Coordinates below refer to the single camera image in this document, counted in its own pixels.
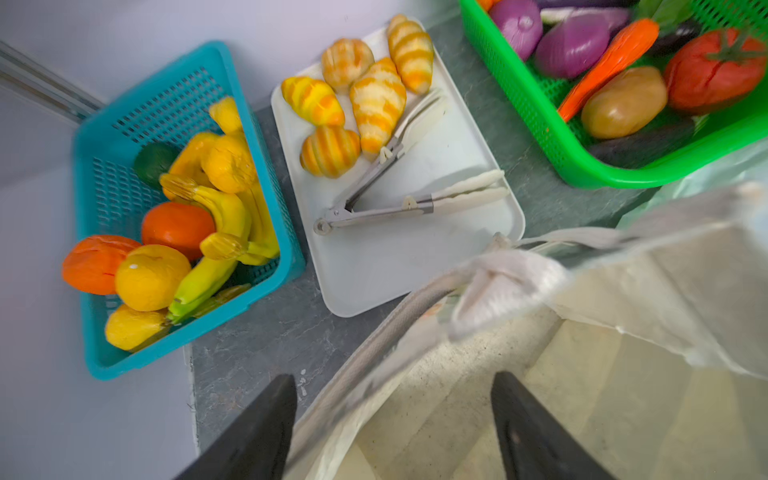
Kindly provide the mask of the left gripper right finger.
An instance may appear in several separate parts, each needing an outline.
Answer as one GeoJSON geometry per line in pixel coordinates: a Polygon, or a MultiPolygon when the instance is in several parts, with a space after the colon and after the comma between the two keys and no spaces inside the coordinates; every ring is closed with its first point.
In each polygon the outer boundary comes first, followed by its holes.
{"type": "Polygon", "coordinates": [[[494,375],[491,406],[508,479],[610,479],[512,373],[494,375]]]}

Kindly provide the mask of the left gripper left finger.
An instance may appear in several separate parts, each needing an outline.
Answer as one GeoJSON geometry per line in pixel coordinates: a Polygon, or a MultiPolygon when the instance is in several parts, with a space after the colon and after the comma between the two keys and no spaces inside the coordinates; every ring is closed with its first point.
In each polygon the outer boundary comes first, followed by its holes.
{"type": "Polygon", "coordinates": [[[293,376],[275,377],[180,479],[280,479],[297,410],[293,376]]]}

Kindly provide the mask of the beige canvas tote bag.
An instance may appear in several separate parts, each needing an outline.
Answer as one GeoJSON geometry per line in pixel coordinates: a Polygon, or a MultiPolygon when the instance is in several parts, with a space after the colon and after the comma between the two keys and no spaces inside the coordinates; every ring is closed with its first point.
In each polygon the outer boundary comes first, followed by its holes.
{"type": "Polygon", "coordinates": [[[502,479],[514,374],[615,479],[767,475],[767,186],[484,254],[406,296],[297,422],[289,479],[502,479]]]}

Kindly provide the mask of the white plastic grocery bag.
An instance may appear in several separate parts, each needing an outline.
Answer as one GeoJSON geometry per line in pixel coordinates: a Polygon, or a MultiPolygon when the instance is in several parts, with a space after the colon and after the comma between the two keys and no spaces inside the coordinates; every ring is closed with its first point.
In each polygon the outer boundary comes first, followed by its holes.
{"type": "Polygon", "coordinates": [[[649,200],[623,215],[617,229],[625,229],[643,214],[672,200],[749,180],[767,180],[767,139],[728,154],[687,175],[683,179],[658,189],[649,200]]]}

